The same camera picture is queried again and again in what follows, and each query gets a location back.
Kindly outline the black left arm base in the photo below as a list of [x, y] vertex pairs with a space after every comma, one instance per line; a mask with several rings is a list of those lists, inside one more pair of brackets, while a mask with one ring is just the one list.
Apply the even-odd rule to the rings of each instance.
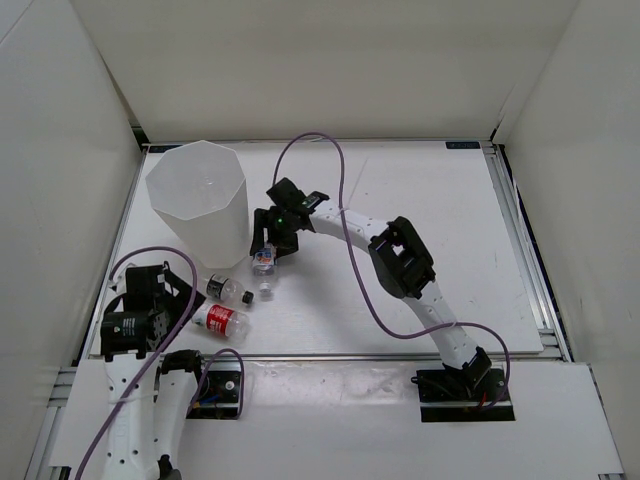
[[238, 420], [244, 408], [244, 364], [215, 362], [187, 411], [187, 419]]

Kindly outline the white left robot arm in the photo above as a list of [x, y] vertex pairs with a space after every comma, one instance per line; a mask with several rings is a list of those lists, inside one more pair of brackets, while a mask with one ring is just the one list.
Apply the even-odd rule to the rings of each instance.
[[115, 417], [106, 430], [104, 479], [178, 479], [178, 447], [191, 400], [210, 377], [197, 350], [160, 346], [193, 294], [168, 264], [127, 266], [100, 326], [100, 354]]

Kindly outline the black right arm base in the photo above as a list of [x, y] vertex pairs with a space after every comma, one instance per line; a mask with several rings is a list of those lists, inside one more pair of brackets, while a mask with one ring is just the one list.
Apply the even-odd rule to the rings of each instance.
[[471, 391], [445, 370], [418, 370], [411, 378], [418, 389], [423, 423], [474, 423], [515, 421], [504, 370], [492, 368]]

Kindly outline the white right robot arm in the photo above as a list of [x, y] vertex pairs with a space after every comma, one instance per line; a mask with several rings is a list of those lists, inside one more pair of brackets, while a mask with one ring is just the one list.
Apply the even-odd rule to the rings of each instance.
[[383, 290], [406, 304], [432, 337], [452, 393], [470, 400], [484, 389], [491, 360], [444, 300], [434, 260], [407, 218], [382, 221], [353, 212], [319, 191], [304, 194], [288, 178], [275, 183], [267, 196], [272, 205], [254, 210], [251, 255], [266, 245], [275, 248], [278, 258], [291, 255], [299, 250], [300, 231], [345, 242], [353, 269], [354, 250], [362, 250]]

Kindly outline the clear bottle red label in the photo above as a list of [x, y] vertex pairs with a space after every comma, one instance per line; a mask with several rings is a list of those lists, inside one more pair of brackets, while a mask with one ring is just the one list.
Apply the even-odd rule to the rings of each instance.
[[243, 341], [250, 330], [246, 314], [212, 301], [205, 301], [192, 315], [191, 322], [231, 341]]

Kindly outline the clear bottle blue orange label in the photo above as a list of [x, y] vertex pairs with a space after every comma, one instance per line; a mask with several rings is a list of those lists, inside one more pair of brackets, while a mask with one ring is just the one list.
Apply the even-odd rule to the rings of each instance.
[[263, 299], [271, 298], [278, 280], [276, 248], [265, 243], [252, 258], [252, 274], [258, 292]]

